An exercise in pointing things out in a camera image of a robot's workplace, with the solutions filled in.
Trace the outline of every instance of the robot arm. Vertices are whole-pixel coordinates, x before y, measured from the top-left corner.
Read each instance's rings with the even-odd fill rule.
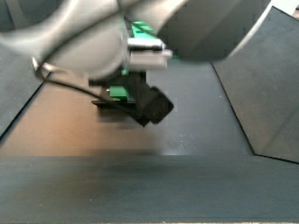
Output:
[[[171,56],[165,44],[182,60],[225,59],[254,35],[271,9],[271,3],[271,0],[64,0],[59,9],[40,23],[0,33],[0,43],[40,62],[66,39],[76,36],[47,62],[76,74],[87,74],[102,80],[107,77],[109,80],[109,75],[119,67],[129,67],[135,72],[163,67]],[[125,16],[146,21],[165,44],[159,40],[150,41],[151,43],[143,40],[139,43],[130,39]],[[109,19],[80,33],[99,18]],[[159,53],[155,52],[157,46],[161,46]],[[134,82],[142,83],[137,73],[133,77],[135,78],[130,81],[119,79],[142,99],[142,114],[153,116],[157,111],[161,112],[161,106],[165,108],[163,105],[171,105],[163,111],[165,118],[174,105],[157,88],[149,88],[145,83],[141,89],[133,87]]]

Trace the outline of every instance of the cable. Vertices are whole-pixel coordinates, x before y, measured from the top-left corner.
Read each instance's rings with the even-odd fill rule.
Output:
[[[103,24],[103,22],[106,22],[109,19],[111,19],[117,14],[119,14],[119,12],[122,13],[123,11],[126,11],[126,9],[135,7],[138,4],[145,3],[146,1],[151,1],[151,0],[141,0],[139,2],[131,3],[127,7],[123,7],[121,4],[118,4],[118,10],[115,12],[113,12],[111,14],[109,14],[107,16],[102,17],[101,19],[97,20],[97,22],[94,22],[92,24],[90,24],[86,28],[83,28],[80,31],[78,31],[76,33],[71,34],[51,50],[51,52],[46,55],[46,57],[43,58],[42,62],[39,63],[38,69],[35,71],[35,76],[38,79],[43,80],[46,83],[51,83],[55,85],[59,85],[62,87],[66,88],[71,88],[79,92],[82,92],[83,94],[91,95],[92,97],[97,97],[98,99],[101,99],[105,103],[110,104],[111,106],[114,106],[117,109],[122,110],[123,112],[129,113],[131,116],[135,116],[137,118],[141,118],[142,115],[138,114],[134,110],[127,109],[122,106],[119,106],[114,101],[111,101],[110,99],[107,99],[106,97],[95,94],[92,91],[90,91],[88,89],[79,87],[76,85],[70,84],[68,82],[60,81],[60,80],[55,80],[55,79],[50,79],[46,78],[43,76],[43,65],[47,63],[47,61],[51,61],[52,57],[58,54],[58,52],[60,51],[60,49],[76,38],[79,38],[82,36],[82,34],[84,34],[86,32],[88,32],[92,28],[95,28],[98,25]]]

